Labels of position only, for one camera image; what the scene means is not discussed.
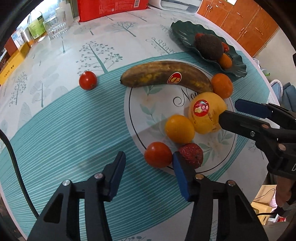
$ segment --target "green leaf-shaped plate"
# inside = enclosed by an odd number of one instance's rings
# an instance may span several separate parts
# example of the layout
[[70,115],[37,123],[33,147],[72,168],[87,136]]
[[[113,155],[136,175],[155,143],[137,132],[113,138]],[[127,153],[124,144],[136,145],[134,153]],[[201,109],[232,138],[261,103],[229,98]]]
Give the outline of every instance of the green leaf-shaped plate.
[[[173,35],[177,39],[179,39],[186,48],[196,53],[199,57],[207,61],[209,64],[212,64],[213,66],[218,68],[221,71],[221,73],[232,74],[237,78],[245,77],[247,75],[247,72],[246,72],[247,66],[243,63],[242,57],[239,54],[237,54],[233,46],[229,45],[224,38],[218,36],[213,30],[205,29],[200,24],[193,24],[190,21],[182,22],[180,20],[175,23],[172,23],[171,29],[172,29]],[[217,36],[222,42],[228,44],[229,46],[228,55],[232,58],[232,67],[230,69],[224,70],[216,61],[208,60],[202,57],[200,52],[194,46],[194,42],[195,42],[194,37],[197,33],[213,34]]]

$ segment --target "glass cup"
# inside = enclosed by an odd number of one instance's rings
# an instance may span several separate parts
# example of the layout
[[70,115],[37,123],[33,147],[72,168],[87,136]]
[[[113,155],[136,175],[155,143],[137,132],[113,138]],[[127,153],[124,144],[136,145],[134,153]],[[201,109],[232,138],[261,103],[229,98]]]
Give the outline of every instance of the glass cup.
[[50,17],[43,22],[43,25],[51,40],[59,37],[68,30],[65,12],[59,14],[59,16],[54,15],[53,17]]

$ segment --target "red package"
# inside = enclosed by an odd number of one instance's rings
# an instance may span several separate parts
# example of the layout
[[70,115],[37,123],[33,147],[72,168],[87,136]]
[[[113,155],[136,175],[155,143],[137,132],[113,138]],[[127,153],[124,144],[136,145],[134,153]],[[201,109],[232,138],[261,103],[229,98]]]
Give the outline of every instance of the red package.
[[148,0],[78,0],[80,22],[147,8]]

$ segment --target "brown overripe banana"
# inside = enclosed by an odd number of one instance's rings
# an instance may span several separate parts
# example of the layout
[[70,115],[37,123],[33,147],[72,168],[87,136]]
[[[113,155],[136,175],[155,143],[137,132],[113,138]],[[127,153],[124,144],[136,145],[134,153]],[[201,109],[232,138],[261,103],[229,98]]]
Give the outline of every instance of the brown overripe banana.
[[120,82],[127,87],[173,84],[198,94],[213,92],[208,77],[193,65],[177,61],[155,61],[136,65],[125,71]]

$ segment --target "fruit sticker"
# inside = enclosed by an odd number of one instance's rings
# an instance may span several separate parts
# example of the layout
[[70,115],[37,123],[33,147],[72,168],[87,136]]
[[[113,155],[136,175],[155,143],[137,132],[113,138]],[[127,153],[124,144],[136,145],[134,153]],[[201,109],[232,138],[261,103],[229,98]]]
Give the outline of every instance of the fruit sticker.
[[170,85],[175,85],[175,84],[178,84],[181,81],[181,79],[182,79],[181,73],[175,72],[169,77],[167,83]]
[[193,112],[196,116],[202,117],[209,112],[209,103],[206,100],[199,100],[193,106]]

